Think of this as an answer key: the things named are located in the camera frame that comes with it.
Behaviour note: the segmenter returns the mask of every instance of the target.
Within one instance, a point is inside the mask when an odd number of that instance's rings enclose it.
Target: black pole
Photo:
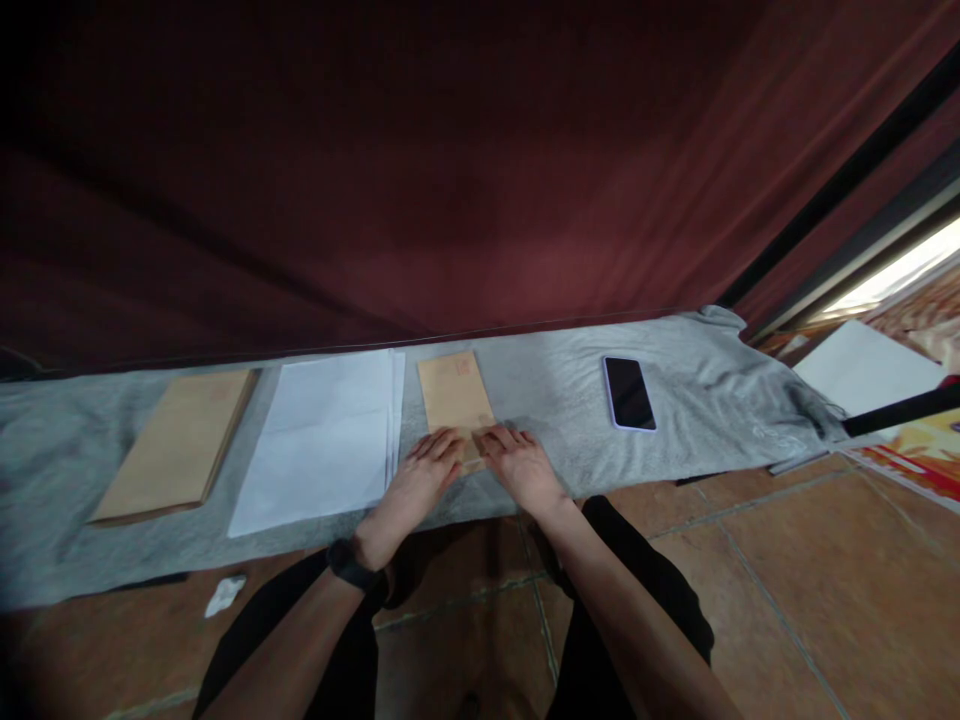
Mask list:
[[[866,435],[884,428],[901,425],[911,420],[930,417],[937,413],[960,407],[960,383],[931,390],[906,400],[855,415],[843,421],[843,428],[850,437]]]

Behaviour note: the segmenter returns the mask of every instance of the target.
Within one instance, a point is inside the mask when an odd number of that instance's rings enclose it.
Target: hand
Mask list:
[[[404,538],[430,514],[460,474],[466,441],[443,428],[420,439],[401,463],[380,504],[354,533],[357,560],[368,570],[390,562]]]
[[[569,500],[532,434],[494,425],[477,438],[477,444],[510,497],[534,518],[539,520]]]

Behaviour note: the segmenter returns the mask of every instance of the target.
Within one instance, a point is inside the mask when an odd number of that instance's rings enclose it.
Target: window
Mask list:
[[[883,300],[926,275],[960,250],[960,218],[934,233],[902,257],[874,273],[835,303],[817,313],[822,322],[872,310]]]

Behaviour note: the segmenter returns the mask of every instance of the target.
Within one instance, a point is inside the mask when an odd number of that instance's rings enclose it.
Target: maroon fabric backdrop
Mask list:
[[[192,362],[696,307],[960,39],[942,0],[341,5],[105,2],[44,36],[5,345]]]

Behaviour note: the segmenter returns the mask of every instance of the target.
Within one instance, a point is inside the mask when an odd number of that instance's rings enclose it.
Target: white board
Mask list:
[[[947,376],[942,366],[857,320],[840,326],[794,370],[850,416],[929,392]]]

